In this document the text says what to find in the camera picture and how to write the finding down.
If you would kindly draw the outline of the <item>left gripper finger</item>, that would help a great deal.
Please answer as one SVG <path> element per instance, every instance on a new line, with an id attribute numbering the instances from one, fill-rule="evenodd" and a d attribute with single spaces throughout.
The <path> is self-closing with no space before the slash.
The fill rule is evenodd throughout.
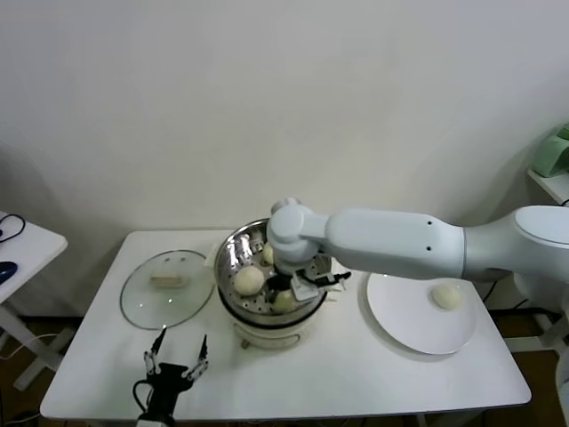
<path id="1" fill-rule="evenodd" d="M 153 378 L 161 372 L 159 362 L 157 361 L 157 355 L 165 338 L 166 331 L 167 328 L 163 327 L 159 336 L 153 341 L 150 349 L 144 352 L 143 359 L 146 368 L 146 377 L 148 379 Z"/>
<path id="2" fill-rule="evenodd" d="M 197 362 L 193 367 L 189 368 L 184 373 L 183 377 L 188 381 L 196 381 L 205 372 L 205 370 L 209 365 L 207 356 L 208 356 L 207 335 L 205 335 L 197 357 Z"/>

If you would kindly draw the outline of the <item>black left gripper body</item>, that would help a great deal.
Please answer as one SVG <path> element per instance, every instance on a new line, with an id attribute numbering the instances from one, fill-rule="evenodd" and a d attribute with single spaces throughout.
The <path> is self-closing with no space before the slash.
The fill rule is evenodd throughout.
<path id="1" fill-rule="evenodd" d="M 152 396 L 148 403 L 148 413 L 154 418 L 172 418 L 181 393 L 188 391 L 194 383 L 185 366 L 160 364 L 159 373 L 148 376 Z"/>

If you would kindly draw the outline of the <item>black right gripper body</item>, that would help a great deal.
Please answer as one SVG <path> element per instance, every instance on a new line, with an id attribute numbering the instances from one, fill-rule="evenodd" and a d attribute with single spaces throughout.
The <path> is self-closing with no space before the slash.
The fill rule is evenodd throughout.
<path id="1" fill-rule="evenodd" d="M 267 289 L 270 293 L 280 293 L 291 289 L 293 277 L 277 273 L 266 280 Z"/>

